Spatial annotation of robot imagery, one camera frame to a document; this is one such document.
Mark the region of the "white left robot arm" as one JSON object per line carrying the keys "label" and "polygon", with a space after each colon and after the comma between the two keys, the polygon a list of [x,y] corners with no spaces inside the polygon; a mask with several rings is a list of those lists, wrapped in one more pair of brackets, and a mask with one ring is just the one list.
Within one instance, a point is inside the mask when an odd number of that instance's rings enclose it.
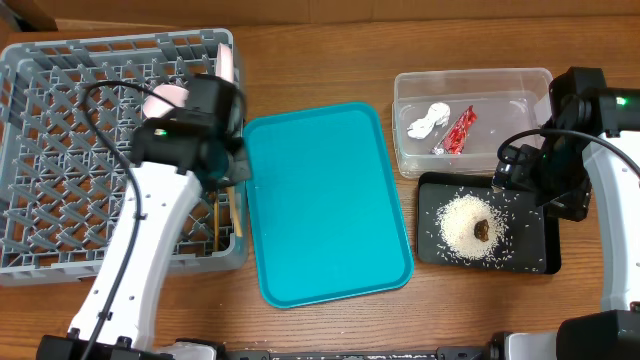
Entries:
{"label": "white left robot arm", "polygon": [[225,191],[235,234],[242,234],[235,188],[250,177],[240,131],[246,99],[231,74],[197,74],[177,104],[148,117],[123,157],[126,193],[100,271],[64,337],[42,337],[39,359],[214,359],[218,349],[177,341],[152,349],[158,300],[184,223],[204,195]]}

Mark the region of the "white napkin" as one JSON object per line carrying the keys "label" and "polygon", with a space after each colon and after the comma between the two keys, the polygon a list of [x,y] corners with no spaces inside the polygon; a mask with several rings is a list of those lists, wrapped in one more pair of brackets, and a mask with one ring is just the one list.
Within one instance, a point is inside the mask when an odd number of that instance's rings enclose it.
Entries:
{"label": "white napkin", "polygon": [[451,109],[448,104],[444,102],[433,103],[424,117],[417,119],[409,125],[407,134],[412,139],[424,139],[435,127],[447,125],[450,114]]}

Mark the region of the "red snack wrapper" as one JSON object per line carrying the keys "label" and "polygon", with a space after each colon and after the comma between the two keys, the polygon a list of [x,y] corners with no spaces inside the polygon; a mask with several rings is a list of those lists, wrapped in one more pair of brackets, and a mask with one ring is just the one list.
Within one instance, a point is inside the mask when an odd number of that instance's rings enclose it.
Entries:
{"label": "red snack wrapper", "polygon": [[464,149],[471,126],[477,120],[473,106],[469,106],[455,123],[447,130],[439,143],[432,149],[435,155],[459,155]]}

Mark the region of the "small pink bowl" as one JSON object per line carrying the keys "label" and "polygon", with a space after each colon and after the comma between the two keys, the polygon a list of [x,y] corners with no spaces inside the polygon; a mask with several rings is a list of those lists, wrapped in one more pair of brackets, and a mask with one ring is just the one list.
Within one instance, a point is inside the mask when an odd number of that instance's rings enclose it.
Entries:
{"label": "small pink bowl", "polygon": [[188,93],[186,88],[178,85],[159,85],[153,90],[153,95],[146,98],[142,112],[147,118],[161,118],[175,107],[183,107]]}

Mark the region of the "wooden chopstick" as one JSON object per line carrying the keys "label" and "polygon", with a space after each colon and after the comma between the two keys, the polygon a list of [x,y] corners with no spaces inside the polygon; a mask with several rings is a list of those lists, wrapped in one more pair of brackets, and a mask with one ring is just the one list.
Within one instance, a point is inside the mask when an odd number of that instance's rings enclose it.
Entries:
{"label": "wooden chopstick", "polygon": [[214,252],[219,251],[219,199],[218,195],[215,195],[213,202],[213,229],[214,229]]}
{"label": "wooden chopstick", "polygon": [[235,196],[234,188],[227,187],[226,193],[229,201],[229,210],[230,210],[231,220],[233,222],[234,234],[236,237],[242,237],[243,229],[241,224],[241,217],[239,215],[238,207],[236,204],[236,196]]}

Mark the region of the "large white plate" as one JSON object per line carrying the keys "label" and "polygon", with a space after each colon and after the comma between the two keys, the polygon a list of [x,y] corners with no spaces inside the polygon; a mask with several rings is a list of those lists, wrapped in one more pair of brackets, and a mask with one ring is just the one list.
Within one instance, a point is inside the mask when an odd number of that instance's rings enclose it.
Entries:
{"label": "large white plate", "polygon": [[229,83],[234,82],[233,51],[227,45],[218,45],[215,75]]}

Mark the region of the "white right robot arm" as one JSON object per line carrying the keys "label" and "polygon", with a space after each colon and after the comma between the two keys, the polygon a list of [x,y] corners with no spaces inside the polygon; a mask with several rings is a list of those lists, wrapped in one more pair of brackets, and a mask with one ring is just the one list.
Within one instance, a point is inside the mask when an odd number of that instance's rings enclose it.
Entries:
{"label": "white right robot arm", "polygon": [[539,148],[497,150],[492,185],[534,194],[552,217],[581,221],[597,202],[604,262],[601,310],[546,333],[503,333],[487,359],[636,359],[639,356],[639,92],[612,88],[600,68],[571,67],[549,85]]}

